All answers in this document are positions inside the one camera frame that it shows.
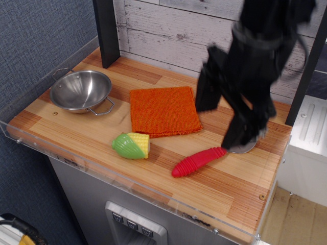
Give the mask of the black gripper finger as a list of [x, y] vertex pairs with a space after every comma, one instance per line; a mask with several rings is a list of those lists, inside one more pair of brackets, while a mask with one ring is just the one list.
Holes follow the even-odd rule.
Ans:
[[197, 83], [195, 107], [197, 112], [215, 110], [222, 96], [219, 86], [220, 76], [203, 63]]
[[246, 146], [255, 143], [267, 132], [266, 123], [258, 119], [252, 110], [235, 113], [228, 130], [224, 136], [221, 146], [227, 150], [237, 146]]

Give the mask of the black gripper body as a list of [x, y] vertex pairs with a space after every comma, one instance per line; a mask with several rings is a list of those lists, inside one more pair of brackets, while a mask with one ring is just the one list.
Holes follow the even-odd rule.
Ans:
[[236, 112], [252, 110], [262, 124], [276, 115], [270, 86], [283, 69], [280, 49], [284, 30], [278, 24], [243, 24], [232, 28], [228, 52], [215, 45], [208, 47], [207, 63], [219, 74], [221, 94]]

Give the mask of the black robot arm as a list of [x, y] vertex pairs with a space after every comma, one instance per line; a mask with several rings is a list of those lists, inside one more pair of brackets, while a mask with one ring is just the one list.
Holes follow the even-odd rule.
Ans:
[[297, 28], [310, 21], [315, 6], [315, 1], [245, 1], [240, 19], [232, 26], [229, 51], [208, 47], [195, 107], [198, 112], [214, 110], [221, 98], [232, 107], [235, 114], [223, 148], [257, 139], [276, 116], [271, 85], [301, 42]]

